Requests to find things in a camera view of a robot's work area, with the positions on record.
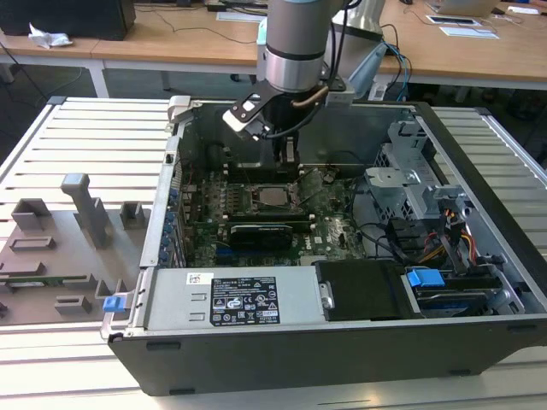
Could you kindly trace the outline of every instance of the gray floor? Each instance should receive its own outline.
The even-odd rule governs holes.
[[[55,91],[55,95],[69,97],[96,96],[90,74],[85,69],[80,76],[79,68],[74,67],[26,66],[25,69],[38,87],[48,95]],[[170,73],[169,77],[171,91],[164,91],[160,73],[151,71],[108,70],[107,84],[110,96],[117,98],[170,98],[177,94],[238,98],[250,85],[249,78],[243,75],[239,83],[231,81],[227,74]],[[58,89],[73,80],[75,81],[71,84]],[[483,102],[481,89],[472,89],[462,104],[454,102],[455,92],[455,87],[441,87],[434,98],[435,105],[488,108],[517,141],[521,144],[527,142],[526,149],[537,157],[542,144],[547,141],[544,132],[547,115],[536,121],[523,121],[511,116],[506,106],[512,91],[500,92],[492,104]],[[43,105],[44,100],[39,100],[39,94],[21,71],[15,73],[14,83],[0,87],[0,161],[17,144]]]

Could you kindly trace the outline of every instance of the gray plastic part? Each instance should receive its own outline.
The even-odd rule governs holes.
[[[38,217],[50,216],[50,211],[41,199],[20,199],[11,216],[23,231],[42,231]]]
[[[146,227],[146,218],[141,202],[123,202],[120,208],[120,218],[125,230]]]
[[[88,314],[91,304],[84,295],[58,296],[55,309],[59,314]]]
[[[0,278],[41,275],[44,272],[45,265],[42,262],[3,263],[0,266]]]
[[[112,292],[106,283],[101,279],[95,290],[95,299],[106,299],[108,296],[112,296]]]
[[[0,295],[9,295],[15,292],[15,289],[6,284],[5,282],[0,282]]]
[[[150,210],[144,209],[146,219]],[[145,229],[125,231],[120,219],[120,209],[107,210],[106,230],[109,245],[96,249],[89,235],[83,234],[74,211],[51,211],[50,217],[41,217],[42,231],[22,232],[16,226],[7,243],[14,238],[53,237],[56,246],[48,250],[14,252],[9,246],[0,251],[0,263],[13,265],[20,262],[42,262],[45,273],[29,277],[25,283],[22,276],[0,278],[7,286],[0,284],[0,300],[9,306],[9,314],[2,319],[3,325],[31,325],[37,323],[63,323],[67,321],[102,320],[104,299],[95,299],[95,290],[102,279],[110,290],[114,290],[123,278],[129,290],[134,289],[140,272],[139,261],[143,249]],[[89,314],[60,315],[54,308],[57,296],[84,295],[92,305]]]
[[[8,246],[14,252],[27,252],[32,250],[50,250],[55,247],[52,237],[14,238],[8,242]]]
[[[89,176],[86,173],[69,173],[61,183],[61,190],[72,197],[74,205],[78,209],[79,223],[89,233],[96,248],[104,248],[107,242],[105,230],[106,213],[101,204],[97,208],[97,200],[94,202],[89,194]]]
[[[86,275],[85,279],[63,280],[62,284],[67,289],[96,289],[97,288],[97,280],[91,274]]]

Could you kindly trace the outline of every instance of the white sticker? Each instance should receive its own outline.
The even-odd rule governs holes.
[[[211,284],[213,277],[212,272],[189,272],[186,276],[186,284]]]

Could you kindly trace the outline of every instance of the circuit board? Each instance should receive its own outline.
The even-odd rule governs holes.
[[[181,209],[189,267],[308,266],[365,257],[349,214],[353,179],[312,168],[292,184],[230,184],[222,173],[209,173],[187,188]],[[290,246],[235,250],[230,230],[245,224],[290,226]]]

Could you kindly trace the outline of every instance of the laptop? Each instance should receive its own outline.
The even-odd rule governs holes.
[[[500,0],[442,0],[427,5],[440,15],[486,17]]]

